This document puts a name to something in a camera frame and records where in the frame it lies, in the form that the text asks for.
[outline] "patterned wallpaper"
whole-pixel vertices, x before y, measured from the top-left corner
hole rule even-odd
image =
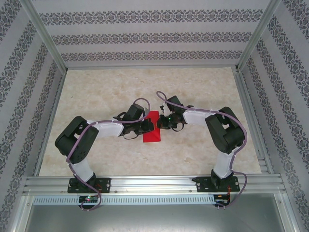
[[[308,15],[306,1],[283,0],[242,71],[300,231],[309,231]]]
[[[235,65],[269,0],[34,0],[66,65]]]
[[[37,165],[61,72],[17,0],[0,3],[0,232]]]

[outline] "beige floor surface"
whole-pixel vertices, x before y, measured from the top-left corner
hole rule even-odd
[[[40,175],[72,175],[54,142],[75,116],[111,119],[127,111],[139,97],[150,101],[151,110],[160,111],[162,101],[155,94],[157,90],[167,97],[177,95],[184,105],[204,109],[229,106],[248,131],[230,68],[68,71]],[[234,169],[261,173],[249,131],[248,134],[248,144],[238,154]],[[161,130],[161,140],[143,143],[142,136],[130,141],[122,137],[97,139],[87,158],[96,175],[211,173],[218,150],[206,127],[186,125],[181,132]]]

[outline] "purple cable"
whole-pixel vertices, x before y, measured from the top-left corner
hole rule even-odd
[[[161,92],[161,91],[157,91],[156,94],[157,94],[157,96],[158,96],[160,99],[162,99],[164,102],[166,102],[166,103],[168,103],[168,104],[171,104],[171,105],[180,107],[180,108],[185,109],[185,110],[202,111],[202,112],[206,112],[206,113],[214,113],[214,114],[223,115],[223,116],[228,117],[228,118],[230,118],[231,120],[235,121],[235,122],[240,126],[240,128],[242,129],[242,131],[243,131],[243,133],[244,133],[245,139],[244,139],[243,144],[239,147],[239,149],[237,149],[237,150],[234,152],[234,155],[233,155],[233,157],[232,157],[232,159],[231,159],[229,168],[230,168],[230,170],[231,170],[233,173],[243,175],[243,176],[245,177],[245,183],[244,183],[242,189],[240,190],[239,194],[236,196],[236,198],[235,198],[229,205],[223,206],[222,204],[217,203],[217,204],[222,205],[221,208],[228,208],[228,207],[230,207],[231,205],[233,205],[233,204],[238,200],[238,198],[240,197],[240,195],[242,194],[242,192],[245,190],[245,187],[246,187],[247,182],[248,182],[248,178],[247,178],[247,175],[246,175],[245,173],[236,172],[236,171],[233,171],[233,170],[232,170],[233,162],[234,162],[234,159],[235,159],[236,154],[239,153],[239,152],[245,147],[245,145],[247,144],[248,134],[247,134],[247,131],[246,131],[246,129],[244,128],[244,126],[243,126],[243,125],[241,124],[241,122],[239,122],[236,118],[234,118],[233,116],[228,115],[228,114],[226,114],[226,113],[223,113],[223,112],[220,112],[220,111],[215,111],[215,110],[205,110],[205,109],[184,107],[184,106],[182,106],[182,105],[177,105],[177,104],[175,104],[175,103],[172,103],[172,102],[168,101],[168,100],[167,100],[167,97],[166,97],[166,95],[165,95],[165,93],[163,93],[163,92]]]
[[[90,189],[92,189],[94,192],[96,192],[96,193],[98,194],[98,196],[99,196],[99,199],[100,199],[100,200],[99,200],[99,203],[98,203],[97,205],[93,206],[91,209],[84,209],[84,208],[83,208],[84,202],[82,202],[82,204],[81,204],[81,209],[82,209],[82,211],[91,211],[91,210],[94,210],[94,209],[98,208],[98,207],[101,205],[101,203],[102,203],[102,196],[101,196],[101,193],[100,193],[98,190],[96,190],[96,189],[95,189],[94,187],[92,187],[91,185],[87,184],[85,181],[83,181],[83,180],[77,175],[77,173],[74,171],[74,169],[73,169],[73,167],[72,167],[72,163],[70,162],[71,156],[73,155],[73,153],[74,153],[74,151],[75,151],[77,145],[78,145],[79,142],[81,141],[82,137],[85,135],[86,131],[87,131],[90,127],[92,127],[93,125],[101,124],[101,123],[106,123],[106,122],[112,122],[112,123],[118,123],[118,124],[123,124],[123,123],[135,123],[135,122],[140,122],[140,121],[144,120],[144,119],[148,116],[148,114],[149,114],[149,112],[150,112],[150,103],[149,103],[149,101],[148,101],[147,99],[145,99],[145,98],[137,98],[137,99],[133,102],[133,104],[136,103],[138,100],[144,100],[144,101],[146,101],[147,104],[148,104],[148,112],[147,112],[147,114],[146,114],[144,117],[142,117],[142,118],[140,118],[140,119],[138,119],[138,120],[134,120],[134,121],[102,120],[102,121],[97,121],[97,122],[90,123],[88,126],[86,126],[86,128],[85,128],[85,129],[83,130],[83,132],[80,134],[79,138],[77,139],[77,141],[75,142],[74,146],[72,147],[72,149],[71,149],[71,151],[70,151],[68,157],[66,158],[66,162],[68,163],[69,168],[70,168],[71,171],[73,172],[73,175],[74,175],[80,182],[82,182],[84,185],[86,185],[88,188],[90,188]]]

